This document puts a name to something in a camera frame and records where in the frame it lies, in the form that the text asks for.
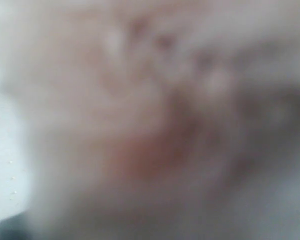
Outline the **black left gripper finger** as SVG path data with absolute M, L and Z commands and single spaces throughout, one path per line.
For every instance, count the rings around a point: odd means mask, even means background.
M 32 240 L 26 216 L 26 212 L 22 212 L 0 221 L 0 240 Z

